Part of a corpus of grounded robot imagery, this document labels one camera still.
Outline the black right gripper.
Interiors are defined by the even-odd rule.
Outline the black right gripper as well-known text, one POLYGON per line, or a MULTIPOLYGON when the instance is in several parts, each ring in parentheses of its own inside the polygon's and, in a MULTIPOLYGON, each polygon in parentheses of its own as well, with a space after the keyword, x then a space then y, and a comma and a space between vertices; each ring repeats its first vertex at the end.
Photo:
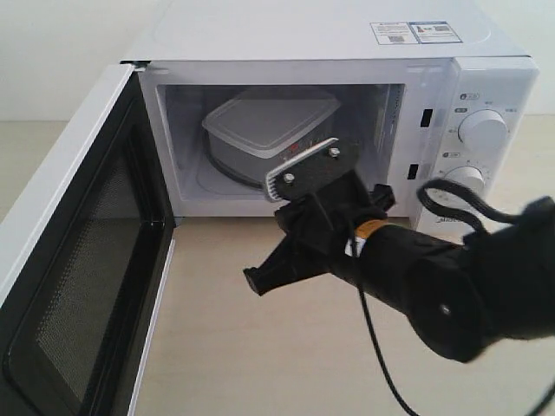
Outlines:
POLYGON ((284 238, 258 267, 243 269, 251 289, 274 289, 331 274, 353 286, 407 286, 415 279, 415 233, 390 224, 387 185, 367 191, 354 172, 288 202, 275 219, 284 238))

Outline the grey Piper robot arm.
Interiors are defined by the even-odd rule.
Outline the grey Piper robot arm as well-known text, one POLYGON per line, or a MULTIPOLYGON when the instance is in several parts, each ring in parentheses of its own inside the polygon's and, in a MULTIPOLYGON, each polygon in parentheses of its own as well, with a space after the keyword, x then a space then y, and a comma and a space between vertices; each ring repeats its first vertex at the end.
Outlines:
POLYGON ((392 189, 368 190, 348 172, 276 212, 284 238, 245 269, 246 280, 263 295, 330 273, 404 314, 431 350, 462 363, 503 339, 552 336, 552 198, 511 215, 448 179, 429 180, 417 196, 470 226, 460 244, 390 223, 392 189))

